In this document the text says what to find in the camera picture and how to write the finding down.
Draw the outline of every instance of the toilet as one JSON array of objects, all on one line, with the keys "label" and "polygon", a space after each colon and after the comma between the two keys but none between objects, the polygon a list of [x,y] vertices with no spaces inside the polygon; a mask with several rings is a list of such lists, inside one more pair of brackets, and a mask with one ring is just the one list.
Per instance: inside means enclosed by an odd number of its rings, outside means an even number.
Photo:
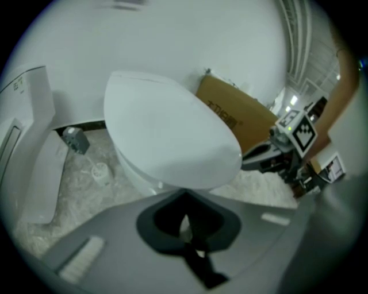
[{"label": "toilet", "polygon": [[169,78],[113,72],[104,115],[117,158],[144,196],[214,189],[240,171],[242,152],[228,126]]}]

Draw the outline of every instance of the cardboard box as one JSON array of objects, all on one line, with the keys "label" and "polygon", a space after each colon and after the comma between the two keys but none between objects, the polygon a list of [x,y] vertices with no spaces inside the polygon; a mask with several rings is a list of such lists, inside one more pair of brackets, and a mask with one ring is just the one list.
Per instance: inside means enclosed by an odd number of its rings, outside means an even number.
[{"label": "cardboard box", "polygon": [[278,119],[254,98],[212,76],[202,79],[196,96],[228,125],[243,154],[267,140]]}]

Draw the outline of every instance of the cable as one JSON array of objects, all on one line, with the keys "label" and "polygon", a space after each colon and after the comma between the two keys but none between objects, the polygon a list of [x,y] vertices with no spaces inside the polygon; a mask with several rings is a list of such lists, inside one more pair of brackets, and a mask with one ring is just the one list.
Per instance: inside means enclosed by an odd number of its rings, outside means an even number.
[{"label": "cable", "polygon": [[307,163],[307,166],[312,170],[312,172],[319,177],[322,181],[325,181],[328,184],[332,184],[332,182],[330,180],[325,179],[324,177],[320,176],[318,173],[316,173],[315,169],[311,166],[310,163]]}]

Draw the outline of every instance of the toilet seat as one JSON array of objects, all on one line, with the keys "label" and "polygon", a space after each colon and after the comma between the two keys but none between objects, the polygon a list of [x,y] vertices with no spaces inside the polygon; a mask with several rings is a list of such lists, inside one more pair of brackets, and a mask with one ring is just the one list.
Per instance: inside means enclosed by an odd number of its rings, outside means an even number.
[{"label": "toilet seat", "polygon": [[104,115],[121,154],[163,183],[211,189],[240,171],[242,153],[233,133],[173,80],[147,73],[112,73]]}]

